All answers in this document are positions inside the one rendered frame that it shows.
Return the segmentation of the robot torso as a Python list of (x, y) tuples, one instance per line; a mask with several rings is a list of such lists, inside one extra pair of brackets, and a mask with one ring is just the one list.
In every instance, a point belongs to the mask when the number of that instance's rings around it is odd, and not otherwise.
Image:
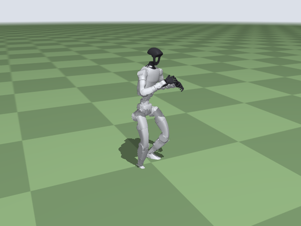
[[(146, 77), (145, 89), (155, 85), (159, 80), (159, 75), (160, 75), (159, 68), (157, 68), (157, 66), (155, 66), (156, 69), (151, 69), (150, 67), (152, 67), (152, 66), (149, 66), (149, 67), (144, 66), (144, 67), (141, 68), (141, 70), (146, 69), (147, 73), (148, 73), (148, 76)], [(139, 96), (141, 96), (140, 93), (139, 93), (139, 81), (138, 81), (138, 84), (137, 84), (137, 94)], [(149, 99), (152, 96), (153, 96), (153, 94), (148, 94), (147, 97), (142, 97), (141, 100), (140, 100), (140, 103), (137, 104), (137, 109), (142, 109), (142, 112), (145, 114), (145, 116), (149, 115), (152, 111), (151, 110), (152, 109), (152, 104), (149, 103)]]

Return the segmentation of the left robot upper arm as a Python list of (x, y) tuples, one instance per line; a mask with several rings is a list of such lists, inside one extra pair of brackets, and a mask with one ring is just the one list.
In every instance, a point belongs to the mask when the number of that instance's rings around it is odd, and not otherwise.
[[(160, 68), (159, 68), (159, 70), (160, 70), (160, 75), (159, 75), (159, 80), (158, 80), (158, 82), (160, 82), (160, 81), (162, 81), (162, 80), (164, 79), (164, 77), (163, 77), (163, 70), (160, 69)], [(164, 90), (165, 88), (166, 88), (166, 87), (162, 87), (161, 89)]]

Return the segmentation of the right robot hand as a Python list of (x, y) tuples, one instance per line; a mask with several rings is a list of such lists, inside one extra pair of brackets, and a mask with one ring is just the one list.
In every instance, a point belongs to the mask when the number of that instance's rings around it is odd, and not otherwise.
[(173, 84), (173, 83), (177, 83), (178, 84), (177, 79), (174, 76), (170, 77), (170, 75), (168, 75), (168, 77), (166, 79), (164, 79), (164, 81), (166, 82), (166, 84), (163, 85), (163, 87), (167, 86), (168, 84)]

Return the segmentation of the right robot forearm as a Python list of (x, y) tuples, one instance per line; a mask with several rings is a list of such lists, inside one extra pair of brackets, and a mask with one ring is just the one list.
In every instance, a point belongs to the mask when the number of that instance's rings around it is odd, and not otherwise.
[(160, 90), (163, 85), (165, 85), (166, 82), (162, 80), (161, 82), (156, 83), (155, 85), (148, 87), (146, 89), (142, 89), (141, 94), (142, 95), (148, 95), (148, 94), (154, 94), (157, 90)]

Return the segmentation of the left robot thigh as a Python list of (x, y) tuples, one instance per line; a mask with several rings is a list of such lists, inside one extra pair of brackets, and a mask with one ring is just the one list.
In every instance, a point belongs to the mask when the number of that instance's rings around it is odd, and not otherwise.
[(161, 110), (157, 106), (152, 106), (151, 113), (149, 114), (150, 117), (155, 116), (155, 123), (162, 131), (159, 135), (159, 139), (162, 142), (166, 142), (169, 139), (169, 127), (168, 123), (165, 119), (165, 116), (161, 112)]

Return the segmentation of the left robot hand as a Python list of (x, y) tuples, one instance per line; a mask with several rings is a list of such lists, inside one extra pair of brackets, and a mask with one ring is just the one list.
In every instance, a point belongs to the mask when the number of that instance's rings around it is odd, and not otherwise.
[(181, 90), (181, 92), (184, 90), (184, 88), (183, 88), (183, 86), (182, 86), (182, 84), (178, 81), (178, 84), (177, 83), (174, 83), (175, 84), (175, 86), (178, 88), (180, 88), (180, 90)]

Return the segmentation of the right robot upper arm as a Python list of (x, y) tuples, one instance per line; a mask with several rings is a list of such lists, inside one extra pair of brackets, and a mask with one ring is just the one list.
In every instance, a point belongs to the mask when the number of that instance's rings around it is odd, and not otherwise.
[(139, 79), (139, 93), (142, 97), (147, 97), (148, 95), (141, 94), (142, 89), (145, 89), (145, 86), (146, 86), (146, 77), (148, 76), (147, 70), (142, 69), (142, 70), (138, 71), (137, 76)]

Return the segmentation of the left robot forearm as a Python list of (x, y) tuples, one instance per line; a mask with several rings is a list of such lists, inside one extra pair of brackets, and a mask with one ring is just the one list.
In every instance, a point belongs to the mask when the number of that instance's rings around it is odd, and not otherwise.
[(168, 84), (167, 86), (165, 86), (166, 87), (166, 89), (170, 89), (170, 88), (175, 88), (176, 86), (175, 86), (175, 84), (173, 83), (173, 84)]

